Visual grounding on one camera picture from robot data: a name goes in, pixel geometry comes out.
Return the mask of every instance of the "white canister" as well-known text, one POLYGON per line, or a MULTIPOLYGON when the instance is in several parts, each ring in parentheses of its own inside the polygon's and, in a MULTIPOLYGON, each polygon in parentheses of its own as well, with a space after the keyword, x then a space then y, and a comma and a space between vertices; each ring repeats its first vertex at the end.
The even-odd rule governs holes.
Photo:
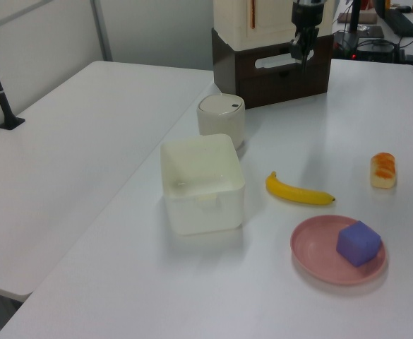
POLYGON ((197 107, 198 130, 202 136, 227 134, 237 149, 244 141, 245 111, 237 95, 209 95, 197 107))

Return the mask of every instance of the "wooden box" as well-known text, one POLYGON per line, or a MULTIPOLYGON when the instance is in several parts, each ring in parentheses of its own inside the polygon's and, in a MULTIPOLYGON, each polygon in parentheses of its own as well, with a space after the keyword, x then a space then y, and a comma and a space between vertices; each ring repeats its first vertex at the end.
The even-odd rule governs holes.
POLYGON ((212 30, 214 82, 223 93, 238 95, 246 108, 326 93, 333 36, 318 37, 314 55, 302 73, 298 64, 256 68, 262 58, 289 53, 289 43, 234 51, 212 30))

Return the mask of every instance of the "toy bread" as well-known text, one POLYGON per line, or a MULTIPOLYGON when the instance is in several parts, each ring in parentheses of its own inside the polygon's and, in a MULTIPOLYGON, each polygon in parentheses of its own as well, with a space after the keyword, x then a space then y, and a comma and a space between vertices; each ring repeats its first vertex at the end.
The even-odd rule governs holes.
POLYGON ((374 155, 371 158, 371 185, 379 189, 391 189, 395 182, 395 157, 390 153, 374 155))

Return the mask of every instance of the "yellow banana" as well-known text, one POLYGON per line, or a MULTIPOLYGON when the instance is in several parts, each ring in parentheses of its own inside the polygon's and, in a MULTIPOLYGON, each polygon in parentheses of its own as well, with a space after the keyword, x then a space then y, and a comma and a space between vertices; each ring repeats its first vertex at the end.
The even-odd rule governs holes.
POLYGON ((272 172, 265 180, 265 187, 274 196, 298 203, 328 205, 335 201, 335 198, 326 192, 312 191, 310 189, 301 189, 300 187, 286 185, 277 179, 277 173, 275 172, 272 172))

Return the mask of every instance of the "purple foam block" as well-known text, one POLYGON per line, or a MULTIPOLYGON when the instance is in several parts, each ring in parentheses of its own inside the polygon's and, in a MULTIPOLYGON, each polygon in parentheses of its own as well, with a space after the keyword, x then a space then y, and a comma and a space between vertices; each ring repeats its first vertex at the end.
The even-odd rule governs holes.
POLYGON ((381 236, 357 221, 340 230, 336 250, 352 265, 359 267, 373 259, 381 245, 381 236))

